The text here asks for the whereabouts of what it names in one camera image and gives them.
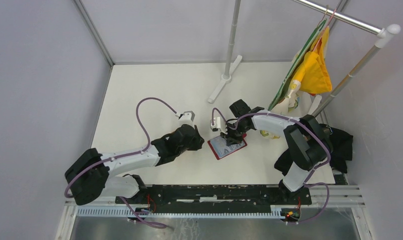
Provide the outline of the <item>red card holder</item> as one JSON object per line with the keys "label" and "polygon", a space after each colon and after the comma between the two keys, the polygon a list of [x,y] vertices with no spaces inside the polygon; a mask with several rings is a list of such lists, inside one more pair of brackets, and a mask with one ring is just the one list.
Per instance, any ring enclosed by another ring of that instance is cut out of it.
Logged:
{"label": "red card holder", "polygon": [[214,137],[208,140],[207,143],[217,160],[221,160],[247,146],[245,140],[228,146],[227,141],[221,136]]}

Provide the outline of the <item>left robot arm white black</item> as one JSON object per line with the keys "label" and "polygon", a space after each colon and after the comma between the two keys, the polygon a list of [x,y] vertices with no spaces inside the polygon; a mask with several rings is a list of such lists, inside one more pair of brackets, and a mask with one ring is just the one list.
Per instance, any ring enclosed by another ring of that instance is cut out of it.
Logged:
{"label": "left robot arm white black", "polygon": [[119,153],[87,149],[64,174],[68,183],[65,197],[74,199],[79,206],[99,197],[124,197],[140,204],[147,197],[143,181],[138,175],[122,177],[122,174],[168,164],[186,151],[200,150],[204,142],[197,126],[183,124],[152,140],[146,148]]}

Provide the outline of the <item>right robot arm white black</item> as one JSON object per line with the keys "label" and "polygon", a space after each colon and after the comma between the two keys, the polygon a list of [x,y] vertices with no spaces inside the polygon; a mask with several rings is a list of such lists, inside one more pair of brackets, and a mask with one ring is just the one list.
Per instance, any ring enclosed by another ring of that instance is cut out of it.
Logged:
{"label": "right robot arm white black", "polygon": [[259,106],[250,108],[241,99],[229,109],[235,118],[226,120],[219,129],[227,145],[240,144],[249,130],[266,131],[286,140],[290,166],[288,171],[282,171],[284,177],[279,183],[278,198],[282,203],[293,203],[316,169],[331,160],[330,137],[314,116],[290,117]]}

